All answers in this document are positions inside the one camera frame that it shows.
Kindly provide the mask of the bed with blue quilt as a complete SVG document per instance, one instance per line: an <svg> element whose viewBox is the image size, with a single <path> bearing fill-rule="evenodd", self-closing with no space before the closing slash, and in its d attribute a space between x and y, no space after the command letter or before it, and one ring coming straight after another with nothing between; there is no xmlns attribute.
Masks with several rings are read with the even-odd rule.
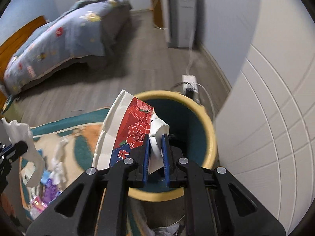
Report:
<svg viewBox="0 0 315 236"><path fill-rule="evenodd" d="M35 29L4 64L2 83L17 95L73 59L106 57L130 17L129 0L81 0Z"/></svg>

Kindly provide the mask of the red white paper bowl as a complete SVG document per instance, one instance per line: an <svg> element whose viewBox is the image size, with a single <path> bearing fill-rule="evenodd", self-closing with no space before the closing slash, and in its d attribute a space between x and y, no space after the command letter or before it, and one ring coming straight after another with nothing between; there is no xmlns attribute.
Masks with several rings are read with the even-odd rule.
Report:
<svg viewBox="0 0 315 236"><path fill-rule="evenodd" d="M148 172L163 167L162 136L169 134L169 125L160 119L152 106L122 90L112 104L94 151L92 167L107 169L131 155L131 150L149 136Z"/></svg>

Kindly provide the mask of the wooden side table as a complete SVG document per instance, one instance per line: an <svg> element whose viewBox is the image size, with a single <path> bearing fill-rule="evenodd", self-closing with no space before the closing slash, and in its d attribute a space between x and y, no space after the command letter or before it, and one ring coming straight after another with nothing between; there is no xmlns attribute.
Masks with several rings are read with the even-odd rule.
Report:
<svg viewBox="0 0 315 236"><path fill-rule="evenodd" d="M153 25L155 28L163 29L163 13L161 0L151 0L151 12L153 16Z"/></svg>

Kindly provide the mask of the white panelled door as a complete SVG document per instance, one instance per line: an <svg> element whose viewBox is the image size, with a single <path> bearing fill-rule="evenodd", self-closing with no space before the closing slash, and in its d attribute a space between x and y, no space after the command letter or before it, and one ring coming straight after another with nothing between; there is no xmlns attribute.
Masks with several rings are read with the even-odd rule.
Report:
<svg viewBox="0 0 315 236"><path fill-rule="evenodd" d="M221 165L292 232L314 200L314 21L301 0L260 0L216 133Z"/></svg>

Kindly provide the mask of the purple wrapper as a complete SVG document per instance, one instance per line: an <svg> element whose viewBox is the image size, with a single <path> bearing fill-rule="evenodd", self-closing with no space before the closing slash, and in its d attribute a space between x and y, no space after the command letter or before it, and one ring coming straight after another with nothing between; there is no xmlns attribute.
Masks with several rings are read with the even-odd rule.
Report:
<svg viewBox="0 0 315 236"><path fill-rule="evenodd" d="M48 179L45 185L43 201L46 204L49 204L50 202L54 201L61 193L62 191L60 191L58 186L53 184L51 179Z"/></svg>

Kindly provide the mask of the white tissue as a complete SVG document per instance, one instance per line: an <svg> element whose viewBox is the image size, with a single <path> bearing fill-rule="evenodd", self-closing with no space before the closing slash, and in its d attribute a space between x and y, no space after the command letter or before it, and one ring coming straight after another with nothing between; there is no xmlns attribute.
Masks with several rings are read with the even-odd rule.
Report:
<svg viewBox="0 0 315 236"><path fill-rule="evenodd" d="M35 171L26 186L29 188L36 187L41 182L45 162L35 147L31 128L28 124L19 123L17 120L7 122L5 118L2 118L2 123L15 150L10 159L13 161L14 157L23 157L23 159L35 165Z"/></svg>

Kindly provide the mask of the grey white cabinet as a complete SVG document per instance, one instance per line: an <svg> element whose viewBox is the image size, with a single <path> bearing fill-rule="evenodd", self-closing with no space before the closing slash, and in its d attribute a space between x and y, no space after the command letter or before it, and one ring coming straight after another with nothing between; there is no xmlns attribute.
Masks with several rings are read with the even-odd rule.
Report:
<svg viewBox="0 0 315 236"><path fill-rule="evenodd" d="M162 0L164 32L169 48L191 48L196 29L197 0Z"/></svg>

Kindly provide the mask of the teal orange floor rug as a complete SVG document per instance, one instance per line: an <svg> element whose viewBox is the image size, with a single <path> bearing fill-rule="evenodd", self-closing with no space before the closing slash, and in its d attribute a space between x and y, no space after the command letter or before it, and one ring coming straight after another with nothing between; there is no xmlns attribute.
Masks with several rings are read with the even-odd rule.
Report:
<svg viewBox="0 0 315 236"><path fill-rule="evenodd" d="M66 182L61 187L63 190L91 167L103 121L108 112L109 108L101 108L31 129L35 147L44 158L45 168L48 171L52 169L51 160L58 144L62 140L67 140L67 144L63 147L66 177Z"/></svg>

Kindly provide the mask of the white power strip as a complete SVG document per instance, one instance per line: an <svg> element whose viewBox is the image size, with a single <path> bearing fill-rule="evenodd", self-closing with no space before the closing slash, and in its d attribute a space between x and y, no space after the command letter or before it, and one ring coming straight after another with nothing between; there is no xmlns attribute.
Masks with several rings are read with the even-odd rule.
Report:
<svg viewBox="0 0 315 236"><path fill-rule="evenodd" d="M182 75L182 82L183 82L183 92L186 92L187 88L194 89L196 93L198 92L196 76Z"/></svg>

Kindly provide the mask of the yellow teal trash bin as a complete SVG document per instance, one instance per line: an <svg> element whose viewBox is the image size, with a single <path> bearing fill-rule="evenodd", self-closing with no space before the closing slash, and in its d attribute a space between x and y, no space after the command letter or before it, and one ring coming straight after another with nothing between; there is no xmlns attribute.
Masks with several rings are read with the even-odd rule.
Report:
<svg viewBox="0 0 315 236"><path fill-rule="evenodd" d="M201 167L211 169L217 155L217 141L214 126L205 108L192 99L171 91L147 91L135 97L154 107L158 117L170 126L175 146L183 155ZM129 189L129 197L141 201L160 202L177 199L184 190L168 189L157 172L148 179L142 189Z"/></svg>

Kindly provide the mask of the wooden headboard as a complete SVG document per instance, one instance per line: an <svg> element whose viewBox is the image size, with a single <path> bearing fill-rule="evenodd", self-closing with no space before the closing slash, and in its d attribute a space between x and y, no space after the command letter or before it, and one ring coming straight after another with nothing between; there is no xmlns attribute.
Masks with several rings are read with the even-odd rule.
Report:
<svg viewBox="0 0 315 236"><path fill-rule="evenodd" d="M0 72L1 83L4 83L4 72L12 55L23 45L31 34L40 26L46 24L44 16L39 16L30 21L13 35L11 35L0 47Z"/></svg>

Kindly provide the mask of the black charger plug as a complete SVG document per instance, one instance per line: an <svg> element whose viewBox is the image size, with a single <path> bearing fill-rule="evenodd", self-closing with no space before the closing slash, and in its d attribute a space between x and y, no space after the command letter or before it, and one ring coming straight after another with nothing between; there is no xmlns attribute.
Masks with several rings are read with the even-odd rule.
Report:
<svg viewBox="0 0 315 236"><path fill-rule="evenodd" d="M187 87L185 90L185 96L192 99L196 103L200 103L199 93L193 87Z"/></svg>

